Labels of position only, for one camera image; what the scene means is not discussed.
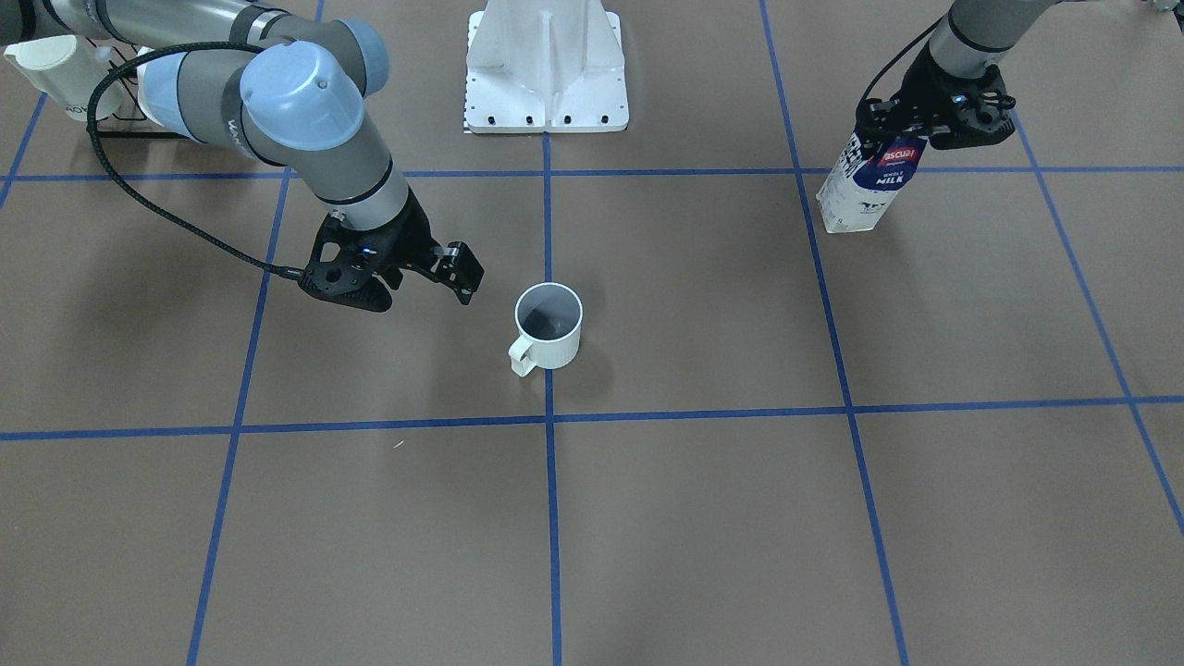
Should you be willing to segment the white mug on rack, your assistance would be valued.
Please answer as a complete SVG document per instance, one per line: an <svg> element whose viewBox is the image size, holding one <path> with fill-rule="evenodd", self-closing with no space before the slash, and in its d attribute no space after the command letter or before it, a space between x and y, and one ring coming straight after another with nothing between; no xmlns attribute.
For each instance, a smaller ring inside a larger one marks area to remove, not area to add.
<svg viewBox="0 0 1184 666"><path fill-rule="evenodd" d="M78 122L94 117L108 119L120 111L128 95L118 83L92 102L94 88L109 73L99 51L76 36L54 36L38 41L13 43L4 50L5 59L17 68L37 90L46 92L56 105Z"/></svg>

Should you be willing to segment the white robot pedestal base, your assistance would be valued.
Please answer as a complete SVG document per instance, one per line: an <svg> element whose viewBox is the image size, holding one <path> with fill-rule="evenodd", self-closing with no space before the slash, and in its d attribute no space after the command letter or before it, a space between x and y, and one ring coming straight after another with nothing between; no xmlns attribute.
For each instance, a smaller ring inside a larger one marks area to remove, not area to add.
<svg viewBox="0 0 1184 666"><path fill-rule="evenodd" d="M622 23L600 1L490 1L468 18L466 38L465 130L629 127Z"/></svg>

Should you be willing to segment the white grey mug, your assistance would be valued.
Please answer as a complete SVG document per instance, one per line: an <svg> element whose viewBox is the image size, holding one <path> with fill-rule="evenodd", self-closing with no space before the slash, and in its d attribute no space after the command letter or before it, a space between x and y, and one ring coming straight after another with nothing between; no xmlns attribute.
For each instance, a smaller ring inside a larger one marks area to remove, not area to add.
<svg viewBox="0 0 1184 666"><path fill-rule="evenodd" d="M556 370L570 364L581 341L584 307L566 284L543 282L522 292L514 307L517 338L508 350L511 371Z"/></svg>

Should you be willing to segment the blue white milk carton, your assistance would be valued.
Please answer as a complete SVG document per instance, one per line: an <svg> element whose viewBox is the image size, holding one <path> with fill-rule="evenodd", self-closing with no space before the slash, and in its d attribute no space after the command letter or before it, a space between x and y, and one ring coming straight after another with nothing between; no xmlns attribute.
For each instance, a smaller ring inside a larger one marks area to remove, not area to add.
<svg viewBox="0 0 1184 666"><path fill-rule="evenodd" d="M914 177L927 147L927 137L896 136L871 141L871 151L866 153L861 135L852 132L816 194L825 231L874 230Z"/></svg>

